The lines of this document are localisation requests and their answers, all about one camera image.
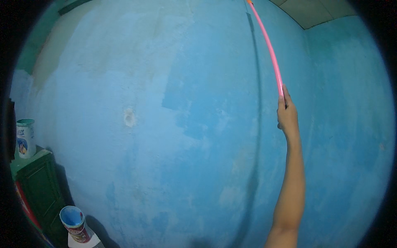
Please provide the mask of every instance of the pink pole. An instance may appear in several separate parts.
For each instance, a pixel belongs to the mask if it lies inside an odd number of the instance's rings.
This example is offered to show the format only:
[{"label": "pink pole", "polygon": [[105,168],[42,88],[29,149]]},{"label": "pink pole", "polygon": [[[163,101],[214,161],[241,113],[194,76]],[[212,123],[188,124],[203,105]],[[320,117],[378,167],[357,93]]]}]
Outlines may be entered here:
[{"label": "pink pole", "polygon": [[254,12],[254,15],[256,17],[256,19],[258,20],[260,29],[262,30],[263,36],[265,37],[266,40],[266,44],[268,45],[269,48],[269,52],[270,52],[270,57],[272,58],[272,62],[273,62],[273,67],[274,67],[274,73],[276,75],[276,81],[277,81],[277,88],[278,88],[278,94],[280,96],[284,96],[283,93],[283,81],[281,80],[281,74],[280,74],[280,69],[278,68],[278,63],[277,63],[277,59],[276,59],[276,54],[274,53],[272,44],[270,42],[268,33],[265,30],[265,27],[263,26],[262,21],[260,20],[260,17],[258,15],[258,13],[256,12],[255,8],[254,8],[254,4],[252,3],[252,1],[247,0],[247,2],[249,3],[249,5],[251,6],[252,11]]}]

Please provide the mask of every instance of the fingers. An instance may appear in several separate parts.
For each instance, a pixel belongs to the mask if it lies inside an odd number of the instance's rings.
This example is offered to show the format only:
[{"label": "fingers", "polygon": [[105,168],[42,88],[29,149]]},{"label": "fingers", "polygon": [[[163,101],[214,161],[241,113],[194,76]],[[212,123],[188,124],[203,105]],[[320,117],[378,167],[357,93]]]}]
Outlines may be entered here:
[{"label": "fingers", "polygon": [[278,97],[278,109],[285,109],[285,101],[283,96]]},{"label": "fingers", "polygon": [[286,102],[286,104],[288,106],[290,103],[292,103],[292,100],[291,100],[291,96],[288,93],[287,86],[285,86],[285,84],[283,84],[283,92],[284,92],[285,102]]}]

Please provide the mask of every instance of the hand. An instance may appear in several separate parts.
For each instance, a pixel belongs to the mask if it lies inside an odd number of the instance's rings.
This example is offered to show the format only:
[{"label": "hand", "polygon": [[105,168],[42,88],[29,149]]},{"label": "hand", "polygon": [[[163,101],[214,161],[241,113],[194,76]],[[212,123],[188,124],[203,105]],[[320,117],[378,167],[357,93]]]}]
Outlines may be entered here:
[{"label": "hand", "polygon": [[277,127],[283,130],[287,140],[291,140],[299,138],[298,112],[285,85],[283,85],[283,91],[284,97],[278,98]]}]

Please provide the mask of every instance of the cabinet door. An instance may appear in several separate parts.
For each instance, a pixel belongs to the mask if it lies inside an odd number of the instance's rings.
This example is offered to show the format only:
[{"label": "cabinet door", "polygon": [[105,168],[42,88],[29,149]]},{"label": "cabinet door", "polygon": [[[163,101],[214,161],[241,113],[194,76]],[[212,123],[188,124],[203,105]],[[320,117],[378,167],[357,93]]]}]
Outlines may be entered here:
[{"label": "cabinet door", "polygon": [[59,219],[65,206],[50,155],[43,156],[18,172],[18,181],[44,233],[53,243],[66,240],[67,230]]}]

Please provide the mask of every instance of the ceiling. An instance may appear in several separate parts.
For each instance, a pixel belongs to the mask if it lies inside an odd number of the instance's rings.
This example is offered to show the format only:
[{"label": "ceiling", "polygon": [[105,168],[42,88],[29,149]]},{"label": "ceiling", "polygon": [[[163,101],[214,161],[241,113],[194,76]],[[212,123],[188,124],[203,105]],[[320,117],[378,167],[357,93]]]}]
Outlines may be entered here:
[{"label": "ceiling", "polygon": [[270,0],[303,29],[340,17],[357,15],[347,0]]}]

